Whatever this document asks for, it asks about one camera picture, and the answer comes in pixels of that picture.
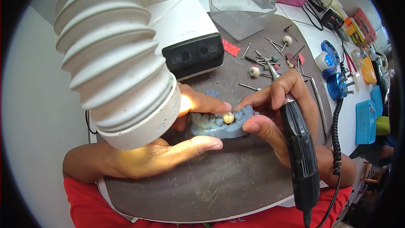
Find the orange basket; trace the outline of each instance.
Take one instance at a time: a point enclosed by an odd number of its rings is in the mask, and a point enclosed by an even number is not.
[[[366,82],[367,84],[376,83],[377,78],[375,77],[375,72],[370,57],[367,56],[366,58],[364,58],[363,62],[364,64],[361,67],[361,73],[363,73],[364,82]]]

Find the workbench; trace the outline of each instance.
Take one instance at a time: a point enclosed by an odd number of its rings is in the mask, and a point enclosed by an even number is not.
[[[199,1],[209,12],[208,0]],[[305,73],[314,77],[316,81],[323,99],[327,124],[330,127],[336,101],[332,100],[325,91],[327,90],[326,81],[320,78],[319,70],[315,68],[314,62],[309,60],[313,60],[321,53],[320,44],[324,40],[331,42],[339,55],[342,55],[340,38],[328,29],[319,31],[315,28],[301,8],[280,4],[276,4],[276,8],[276,14],[287,19],[279,16],[274,16],[274,18],[285,23],[292,20],[296,25],[292,27],[295,28],[293,31],[298,29],[301,32],[294,32],[298,40],[305,39],[307,48],[303,50],[302,54],[306,63],[304,63],[303,68]],[[231,41],[229,34],[223,34],[221,30],[220,34],[223,38]],[[279,35],[278,39],[281,40],[284,34],[280,33]],[[246,44],[249,43],[249,39],[247,38],[238,44],[242,53]],[[250,49],[250,56],[254,56],[254,50],[258,48],[269,48],[275,51],[274,48],[271,48],[271,44],[265,40],[257,41],[256,39],[256,46],[252,46]],[[345,46],[349,53],[353,49],[359,49],[352,43],[346,43]],[[269,53],[264,56],[280,56]],[[219,91],[219,98],[235,106],[243,97],[253,93],[250,89],[237,87],[237,83],[251,86],[256,84],[257,86],[254,87],[260,88],[271,83],[270,79],[262,77],[259,78],[260,80],[249,82],[251,78],[248,75],[248,69],[251,64],[246,60],[241,61],[239,55],[238,57],[225,55],[222,66],[222,70],[226,68],[226,70],[234,72],[233,78],[230,78],[229,74],[226,76],[223,74],[221,79],[221,69],[219,69],[218,73],[207,73],[183,81],[183,83],[190,84],[197,91],[209,91],[207,89]],[[339,116],[338,134],[342,153],[346,155],[350,155],[356,148],[354,142],[355,105],[370,99],[371,88],[372,86],[362,81],[360,91],[344,99]],[[318,144],[330,145],[330,137],[329,141],[322,139],[323,131],[320,120],[319,124]],[[186,128],[185,132],[182,133],[171,131],[165,134],[163,138],[168,140],[170,144],[176,144],[192,137],[188,130]],[[94,143],[95,141],[97,141],[95,136],[90,134],[90,142]],[[276,205],[283,206],[284,202],[291,203],[293,198],[291,172],[278,162],[268,143],[252,134],[238,139],[224,139],[223,142],[223,150],[210,151],[199,158],[179,165],[172,171],[153,178],[140,180],[105,178],[99,182],[101,193],[104,197],[109,195],[107,202],[118,212],[132,217],[174,223],[239,218]]]

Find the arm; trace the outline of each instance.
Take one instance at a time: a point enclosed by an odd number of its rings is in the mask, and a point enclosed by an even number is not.
[[[63,176],[84,183],[94,183],[106,175],[113,176],[113,152],[114,147],[107,142],[78,146],[65,155]]]
[[[179,116],[172,125],[174,129],[185,128],[189,112],[226,113],[231,109],[230,104],[197,93],[186,84],[179,88],[182,103]],[[171,170],[208,150],[220,150],[222,147],[220,139],[210,136],[196,136],[175,146],[159,138],[133,150],[119,150],[107,142],[85,144],[65,155],[63,175],[84,183],[94,183],[103,176],[139,179]]]
[[[319,177],[329,187],[337,186],[337,175],[333,175],[333,149],[327,146],[315,146],[316,160],[318,163]],[[348,156],[342,153],[340,161],[340,187],[350,187],[356,180],[356,164]]]
[[[246,120],[243,124],[243,130],[254,133],[266,140],[274,149],[276,157],[281,164],[290,167],[290,158],[288,155],[286,139],[274,121],[277,118],[270,118],[262,115],[280,109],[284,103],[285,94],[290,92],[296,99],[301,109],[302,115],[306,121],[307,127],[311,132],[313,142],[317,142],[318,131],[318,106],[312,99],[300,74],[291,69],[276,79],[271,86],[268,86],[256,93],[245,97],[235,110],[246,105],[251,105],[261,112]],[[333,150],[325,146],[315,146],[318,170],[321,180],[330,187],[336,187],[337,175],[333,175]],[[356,179],[356,164],[346,155],[342,154],[341,159],[341,187],[348,187]]]

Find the red sandpaper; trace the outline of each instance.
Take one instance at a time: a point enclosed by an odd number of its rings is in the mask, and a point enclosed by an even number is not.
[[[228,52],[229,54],[231,54],[232,56],[236,56],[239,51],[240,48],[236,47],[235,45],[233,45],[232,43],[228,42],[225,39],[222,39],[222,44],[224,45],[224,49],[226,52]]]
[[[304,57],[301,55],[301,53],[298,54],[298,57],[300,58],[301,64],[304,64],[305,59],[304,59]]]

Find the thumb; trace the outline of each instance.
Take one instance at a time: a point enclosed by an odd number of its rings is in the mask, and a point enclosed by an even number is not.
[[[288,156],[286,139],[270,118],[262,114],[254,115],[243,124],[243,130],[266,140],[271,144],[277,155]]]
[[[171,165],[176,166],[184,161],[200,156],[209,150],[220,150],[224,144],[212,136],[195,136],[192,139],[172,146],[165,153]]]

